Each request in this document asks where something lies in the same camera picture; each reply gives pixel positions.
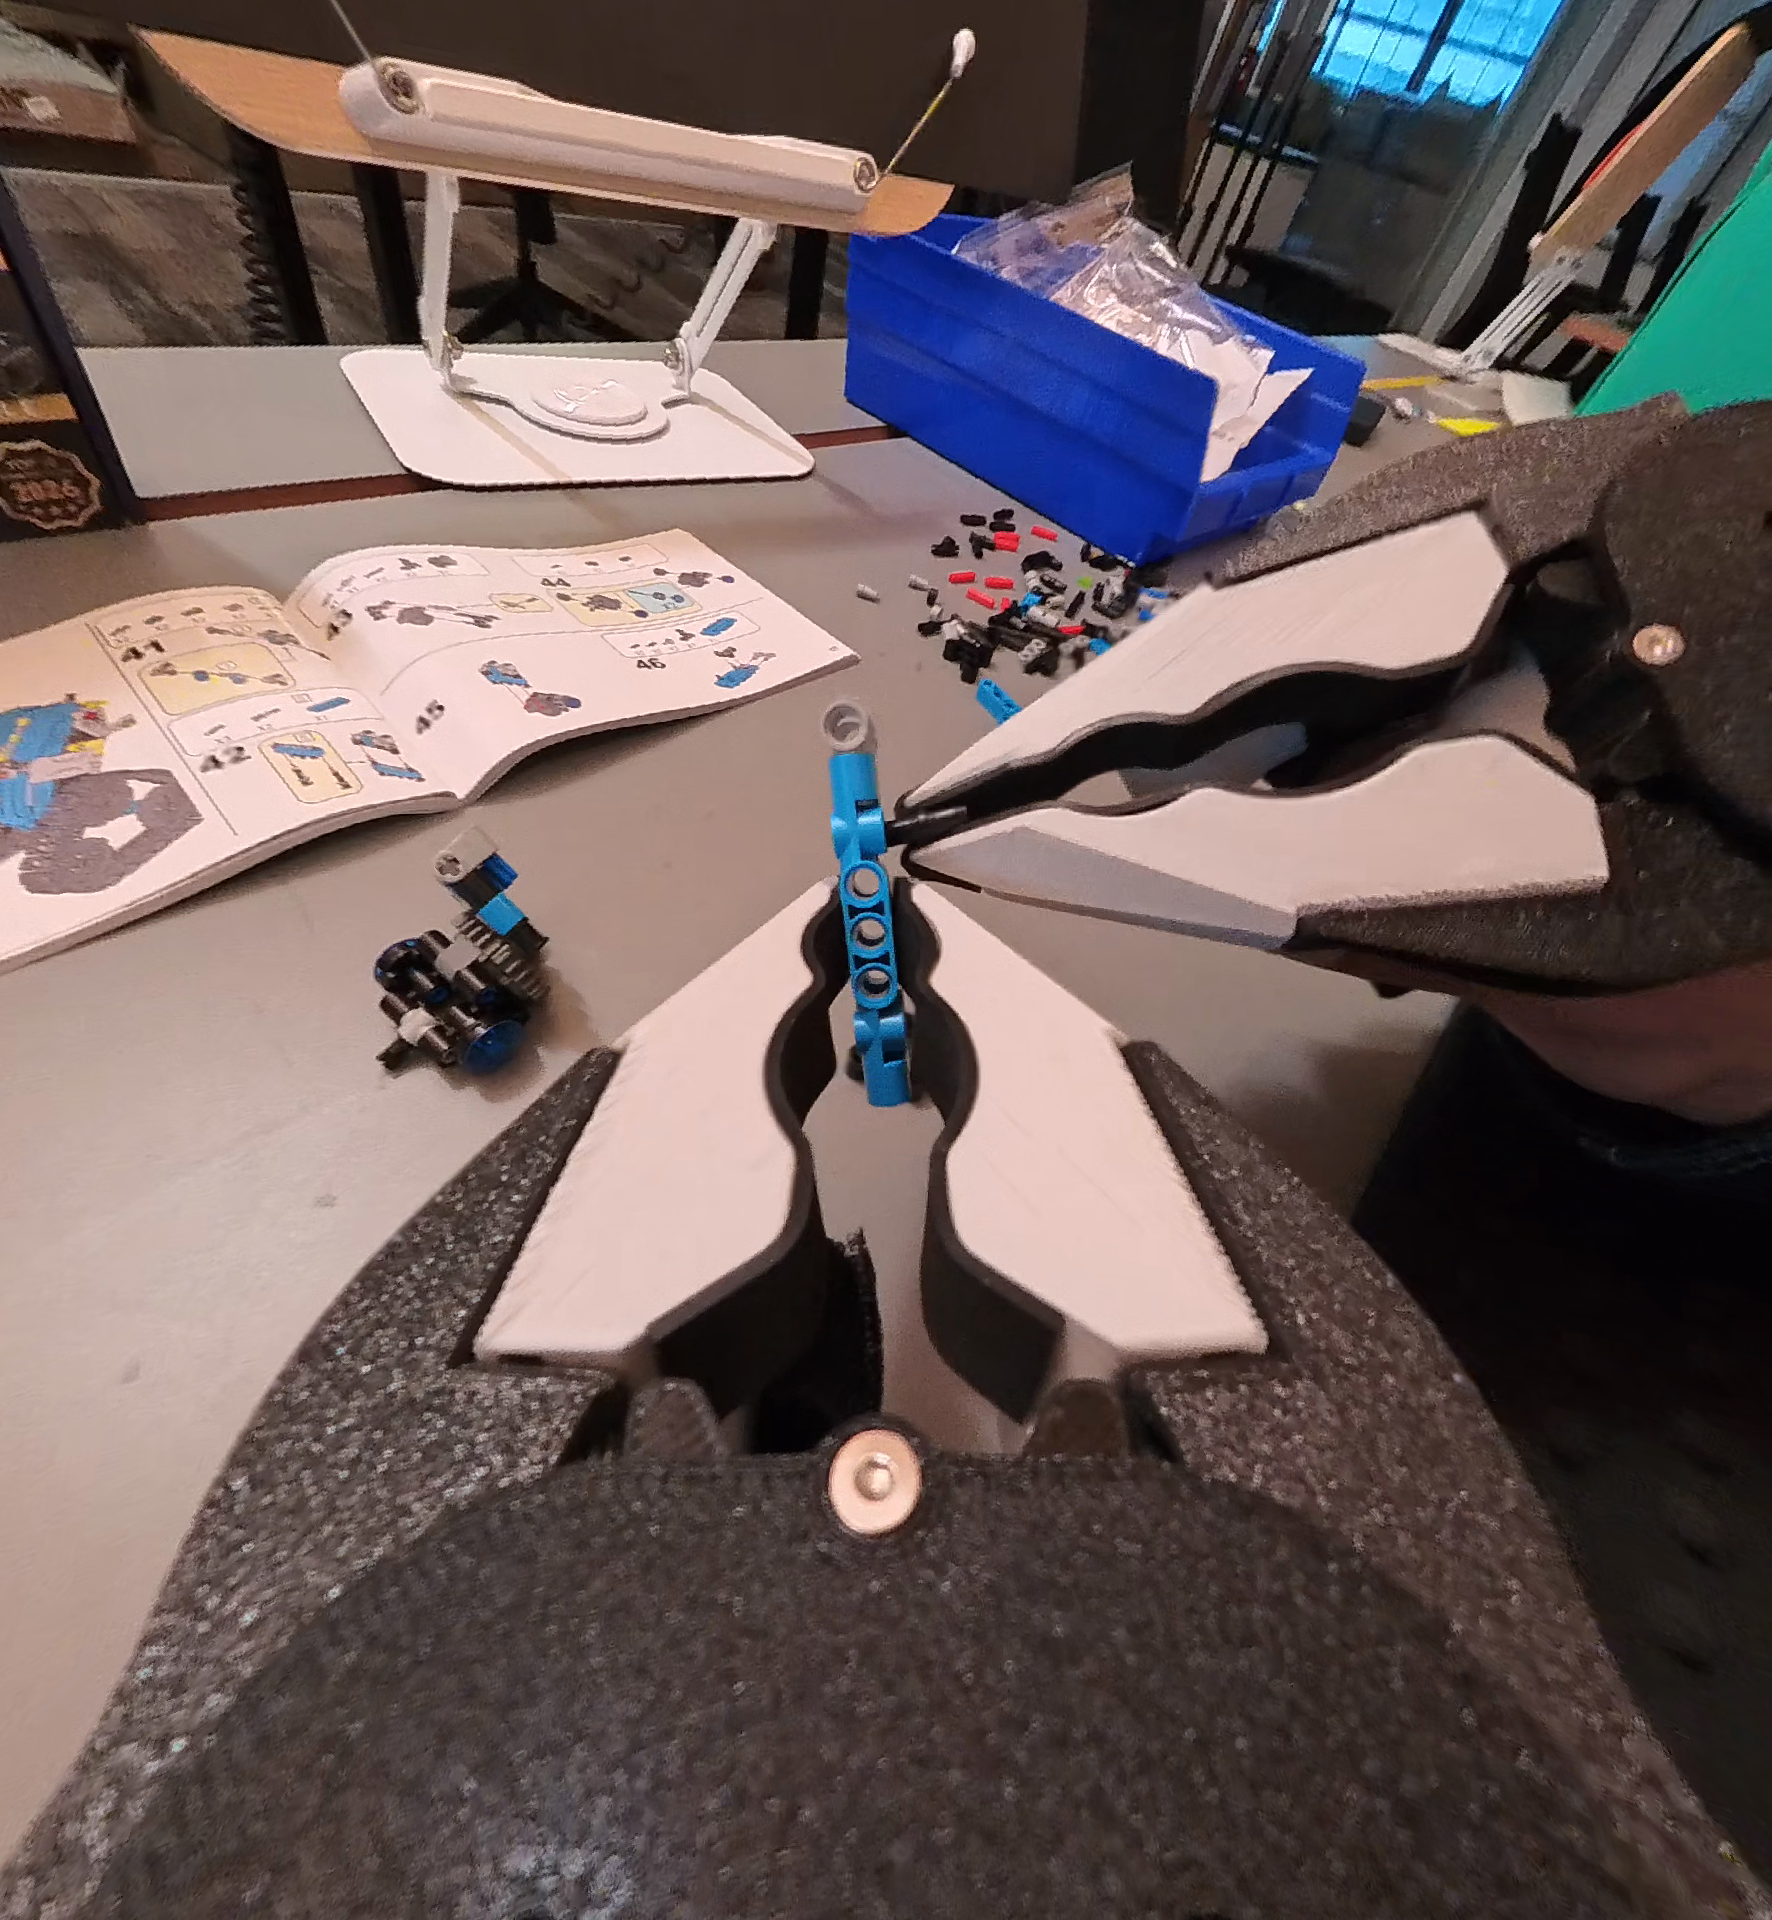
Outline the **pile of small brick parts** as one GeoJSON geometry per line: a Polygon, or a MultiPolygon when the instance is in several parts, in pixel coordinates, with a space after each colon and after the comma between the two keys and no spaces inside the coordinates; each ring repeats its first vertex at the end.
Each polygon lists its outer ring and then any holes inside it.
{"type": "Polygon", "coordinates": [[[961,516],[893,589],[860,585],[855,595],[898,607],[921,650],[1000,726],[1170,614],[1184,585],[1167,565],[1129,565],[998,507],[961,516]]]}

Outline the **white folding stand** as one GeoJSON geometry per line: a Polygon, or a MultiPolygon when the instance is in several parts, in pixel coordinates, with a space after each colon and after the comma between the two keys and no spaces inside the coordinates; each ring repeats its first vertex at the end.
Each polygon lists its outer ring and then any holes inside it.
{"type": "Polygon", "coordinates": [[[507,77],[367,55],[345,67],[340,106],[381,155],[425,178],[420,225],[420,347],[361,347],[343,373],[400,465],[445,490],[578,490],[613,484],[776,481],[811,451],[730,383],[705,372],[776,215],[909,232],[942,205],[891,162],[791,134],[730,134],[557,100],[507,77]],[[679,333],[643,356],[462,347],[448,329],[448,255],[461,180],[547,173],[578,191],[737,222],[679,333]]]}

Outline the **blue beam brick assembly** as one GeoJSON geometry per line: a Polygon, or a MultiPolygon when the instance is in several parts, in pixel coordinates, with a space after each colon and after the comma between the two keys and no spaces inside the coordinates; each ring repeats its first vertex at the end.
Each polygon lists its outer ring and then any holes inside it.
{"type": "Polygon", "coordinates": [[[855,1061],[875,1109],[912,1103],[909,1020],[893,948],[893,894],[882,867],[889,821],[875,755],[827,755],[832,851],[855,995],[855,1061]]]}

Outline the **small black blue gear assembly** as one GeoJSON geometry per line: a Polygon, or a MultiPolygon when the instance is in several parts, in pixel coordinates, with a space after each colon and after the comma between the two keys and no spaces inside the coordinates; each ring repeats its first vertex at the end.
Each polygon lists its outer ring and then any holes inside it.
{"type": "Polygon", "coordinates": [[[517,1057],[548,995],[547,936],[515,904],[515,868],[488,831],[453,835],[433,873],[461,916],[373,958],[379,1012],[394,1030],[377,1061],[389,1073],[417,1060],[445,1073],[494,1073],[517,1057]]]}

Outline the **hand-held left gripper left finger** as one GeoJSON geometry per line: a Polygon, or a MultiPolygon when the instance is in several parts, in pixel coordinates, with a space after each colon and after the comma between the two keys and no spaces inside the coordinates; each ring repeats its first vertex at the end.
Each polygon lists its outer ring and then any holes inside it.
{"type": "Polygon", "coordinates": [[[823,1225],[804,1116],[840,1070],[832,881],[587,1060],[589,1112],[494,1284],[488,1377],[689,1379],[754,1447],[865,1411],[865,1250],[823,1225]]]}

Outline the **blue plastic bin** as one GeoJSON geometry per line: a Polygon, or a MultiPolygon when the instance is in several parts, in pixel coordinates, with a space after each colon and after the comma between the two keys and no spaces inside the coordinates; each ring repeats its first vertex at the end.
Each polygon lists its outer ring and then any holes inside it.
{"type": "Polygon", "coordinates": [[[1332,343],[1246,317],[1301,386],[1203,481],[1217,386],[955,255],[935,215],[849,244],[846,396],[1027,510],[1135,565],[1230,539],[1319,490],[1364,381],[1332,343]]]}

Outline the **person's right hand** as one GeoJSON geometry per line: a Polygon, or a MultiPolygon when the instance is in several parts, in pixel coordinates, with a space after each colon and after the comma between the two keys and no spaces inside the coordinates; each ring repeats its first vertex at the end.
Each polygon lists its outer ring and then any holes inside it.
{"type": "Polygon", "coordinates": [[[1618,995],[1531,995],[1348,952],[1328,966],[1463,998],[1552,1073],[1624,1104],[1713,1128],[1772,1115],[1772,958],[1618,995]]]}

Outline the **instruction booklet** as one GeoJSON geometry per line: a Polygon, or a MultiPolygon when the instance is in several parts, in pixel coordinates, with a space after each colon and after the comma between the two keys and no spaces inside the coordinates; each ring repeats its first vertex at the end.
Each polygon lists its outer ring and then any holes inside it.
{"type": "Polygon", "coordinates": [[[683,529],[392,543],[284,598],[164,589],[0,642],[0,974],[530,755],[823,680],[850,647],[683,529]]]}

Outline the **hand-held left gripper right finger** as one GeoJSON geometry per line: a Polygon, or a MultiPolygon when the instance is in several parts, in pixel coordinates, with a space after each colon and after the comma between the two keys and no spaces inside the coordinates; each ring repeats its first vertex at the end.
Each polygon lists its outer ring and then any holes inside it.
{"type": "Polygon", "coordinates": [[[941,1116],[921,1310],[932,1346],[1017,1424],[1063,1379],[1260,1356],[1269,1330],[1170,1133],[1161,1066],[977,927],[898,884],[912,1070],[941,1116]]]}

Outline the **green felt bag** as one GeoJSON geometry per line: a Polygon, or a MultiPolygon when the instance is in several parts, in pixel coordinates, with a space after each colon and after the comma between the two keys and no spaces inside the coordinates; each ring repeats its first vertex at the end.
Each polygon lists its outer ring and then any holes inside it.
{"type": "Polygon", "coordinates": [[[1772,140],[1574,411],[1647,396],[1680,396],[1690,411],[1772,399],[1772,140]]]}

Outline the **empty clear plastic bags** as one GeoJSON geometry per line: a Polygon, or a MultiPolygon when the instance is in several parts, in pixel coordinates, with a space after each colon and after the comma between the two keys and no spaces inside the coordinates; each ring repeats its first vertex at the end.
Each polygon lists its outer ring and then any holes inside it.
{"type": "Polygon", "coordinates": [[[951,252],[1207,376],[1217,396],[1203,484],[1223,477],[1308,376],[1211,298],[1139,219],[1128,165],[1075,185],[1063,205],[981,222],[951,252]]]}

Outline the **black partition panel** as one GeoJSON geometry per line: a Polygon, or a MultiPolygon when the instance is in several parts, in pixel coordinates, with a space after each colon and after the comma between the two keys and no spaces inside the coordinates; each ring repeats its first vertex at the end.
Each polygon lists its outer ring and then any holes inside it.
{"type": "Polygon", "coordinates": [[[797,134],[889,162],[974,58],[904,175],[991,205],[1062,202],[1129,165],[1178,192],[1188,104],[1219,3],[71,3],[71,12],[351,67],[361,52],[507,77],[596,110],[797,134]]]}

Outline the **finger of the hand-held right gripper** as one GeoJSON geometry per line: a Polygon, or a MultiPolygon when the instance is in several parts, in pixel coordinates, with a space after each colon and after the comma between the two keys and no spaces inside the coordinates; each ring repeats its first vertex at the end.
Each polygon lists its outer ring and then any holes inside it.
{"type": "Polygon", "coordinates": [[[1197,589],[904,795],[898,814],[987,818],[1125,769],[1183,769],[1236,733],[1395,713],[1496,621],[1511,565],[1450,516],[1234,588],[1197,589]]]}
{"type": "Polygon", "coordinates": [[[1600,805],[1503,733],[1424,739],[1341,786],[1193,786],[1144,809],[1032,805],[904,873],[1073,916],[1279,950],[1328,910],[1593,891],[1600,805]]]}

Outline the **grey desk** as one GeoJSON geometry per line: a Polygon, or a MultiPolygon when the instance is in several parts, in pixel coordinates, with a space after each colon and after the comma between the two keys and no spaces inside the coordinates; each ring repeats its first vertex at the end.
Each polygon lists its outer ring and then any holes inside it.
{"type": "Polygon", "coordinates": [[[744,345],[758,396],[832,424],[780,484],[422,493],[340,477],[325,347],[88,350],[121,421],[192,399],[268,429],[289,490],[173,494],[160,522],[0,546],[0,640],[202,585],[287,589],[358,546],[591,543],[682,527],[840,635],[858,664],[694,726],[551,748],[486,828],[551,936],[564,1011],[484,1087],[373,1061],[371,958],[430,925],[440,818],[337,828],[87,948],[0,975],[0,1866],[97,1723],[179,1542],[331,1299],[580,1051],[800,894],[824,857],[820,707],[882,726],[889,786],[984,722],[912,635],[922,552],[981,490],[840,404],[840,345],[744,345]]]}

